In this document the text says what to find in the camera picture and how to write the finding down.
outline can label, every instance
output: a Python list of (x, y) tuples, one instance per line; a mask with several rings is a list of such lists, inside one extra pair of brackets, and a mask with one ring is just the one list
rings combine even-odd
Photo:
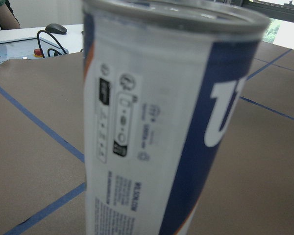
[(86, 52), (86, 231), (182, 235), (257, 42), (172, 47), (157, 28), (118, 24), (96, 18)]

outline person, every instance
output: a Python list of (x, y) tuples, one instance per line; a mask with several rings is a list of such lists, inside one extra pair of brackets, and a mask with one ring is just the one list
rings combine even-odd
[(2, 30), (20, 28), (9, 0), (0, 0), (0, 27)]

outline can lid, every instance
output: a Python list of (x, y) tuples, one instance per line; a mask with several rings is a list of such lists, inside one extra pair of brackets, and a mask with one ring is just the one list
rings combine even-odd
[(201, 0), (85, 0), (97, 9), (192, 32), (262, 33), (269, 19), (242, 7)]

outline person's arm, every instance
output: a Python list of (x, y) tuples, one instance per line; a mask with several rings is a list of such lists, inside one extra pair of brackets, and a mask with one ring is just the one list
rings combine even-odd
[(20, 28), (19, 22), (15, 19), (6, 4), (0, 6), (0, 25), (2, 29)]

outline cord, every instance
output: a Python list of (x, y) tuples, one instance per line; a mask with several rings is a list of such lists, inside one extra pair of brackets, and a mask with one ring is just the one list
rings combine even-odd
[[(62, 51), (64, 52), (64, 54), (66, 55), (67, 54), (67, 52), (64, 50), (64, 48), (62, 47), (62, 45), (59, 43), (59, 41), (51, 34), (51, 33), (49, 33), (49, 32), (47, 32), (47, 31), (45, 31), (45, 30), (39, 30), (38, 31), (38, 33), (37, 33), (37, 41), (38, 41), (38, 46), (39, 46), (39, 49), (40, 49), (40, 51), (41, 51), (41, 55), (43, 56), (43, 58), (45, 58), (45, 55), (44, 55), (44, 52), (43, 52), (43, 50), (42, 50), (42, 48), (41, 48), (41, 44), (40, 44), (40, 38), (39, 38), (39, 35), (41, 34), (41, 33), (46, 33), (46, 34), (48, 34), (49, 36), (51, 36), (54, 40), (55, 40), (55, 42), (59, 45), (59, 47), (62, 49)], [(50, 57), (50, 50), (52, 50), (52, 51), (54, 51), (54, 53), (56, 54), (58, 54), (58, 55), (62, 55), (60, 52), (58, 52), (57, 50), (55, 50), (55, 49), (49, 49), (48, 50), (48, 56)]]

